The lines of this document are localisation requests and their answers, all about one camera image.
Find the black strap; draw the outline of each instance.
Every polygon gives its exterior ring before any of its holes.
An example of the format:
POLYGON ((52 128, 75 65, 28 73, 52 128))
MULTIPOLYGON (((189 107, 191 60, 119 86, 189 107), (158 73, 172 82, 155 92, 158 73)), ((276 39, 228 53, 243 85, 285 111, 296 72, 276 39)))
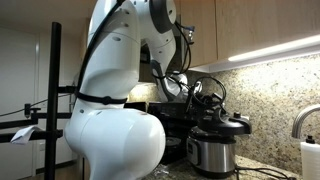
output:
POLYGON ((125 98, 125 99, 112 99, 110 96, 96 97, 96 96, 90 96, 90 95, 82 94, 81 92, 77 92, 77 97, 79 99, 84 100, 84 101, 101 103, 103 105, 124 104, 124 103, 127 102, 127 98, 125 98))

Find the granite countertop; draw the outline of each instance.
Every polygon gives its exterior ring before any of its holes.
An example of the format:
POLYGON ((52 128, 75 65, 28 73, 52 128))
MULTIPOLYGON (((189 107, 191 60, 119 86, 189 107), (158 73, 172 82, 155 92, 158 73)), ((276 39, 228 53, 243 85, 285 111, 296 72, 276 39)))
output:
MULTIPOLYGON (((287 175, 288 177, 295 177, 297 180, 300 180, 302 177, 294 174, 292 172, 288 172, 273 166, 269 166, 266 164, 262 164, 260 162, 244 158, 241 156, 236 156, 236 162, 238 166, 241 167, 249 167, 249 168, 270 168, 273 170, 280 171, 287 175)), ((273 178, 271 176, 264 175, 259 172, 255 171, 240 171, 240 180, 275 180, 276 178, 273 178)), ((208 178, 205 178, 199 174, 197 174, 192 166, 189 164, 189 162, 186 159, 179 160, 177 162, 174 162, 172 164, 169 164, 167 166, 165 165, 159 165, 153 173, 149 174, 143 180, 210 180, 208 178)), ((227 180, 236 180, 236 175, 233 175, 229 177, 227 180)))

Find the under-cabinet light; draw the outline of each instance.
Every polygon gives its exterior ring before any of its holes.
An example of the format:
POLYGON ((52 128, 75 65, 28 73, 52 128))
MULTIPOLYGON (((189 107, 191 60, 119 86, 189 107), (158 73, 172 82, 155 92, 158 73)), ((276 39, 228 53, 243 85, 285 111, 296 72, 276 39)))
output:
POLYGON ((256 51, 251 51, 248 53, 236 55, 229 57, 229 61, 245 61, 245 60, 251 60, 255 58, 261 58, 265 56, 275 55, 278 53, 284 53, 288 51, 294 51, 302 48, 307 48, 315 45, 320 44, 320 35, 316 36, 310 36, 308 38, 303 38, 283 44, 279 44, 276 46, 267 47, 264 49, 259 49, 256 51))

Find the faucet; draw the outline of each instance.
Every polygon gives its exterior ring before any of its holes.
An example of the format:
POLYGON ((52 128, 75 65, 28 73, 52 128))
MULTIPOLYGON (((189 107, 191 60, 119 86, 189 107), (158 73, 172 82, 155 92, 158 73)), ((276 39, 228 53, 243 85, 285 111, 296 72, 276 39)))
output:
POLYGON ((309 116, 311 113, 313 113, 315 111, 319 111, 319 110, 320 110, 320 104, 312 105, 312 106, 309 106, 309 107, 305 108, 304 110, 302 110, 299 113, 299 115, 296 117, 296 119, 294 120, 291 136, 293 138, 300 139, 301 126, 302 126, 304 119, 307 116, 309 116))

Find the ceiling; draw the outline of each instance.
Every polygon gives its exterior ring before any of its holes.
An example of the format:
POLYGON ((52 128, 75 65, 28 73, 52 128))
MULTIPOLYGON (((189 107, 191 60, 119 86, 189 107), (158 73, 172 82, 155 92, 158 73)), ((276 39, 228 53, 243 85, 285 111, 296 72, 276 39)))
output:
POLYGON ((80 37, 95 0, 0 0, 0 26, 41 32, 50 30, 53 21, 62 32, 80 37))

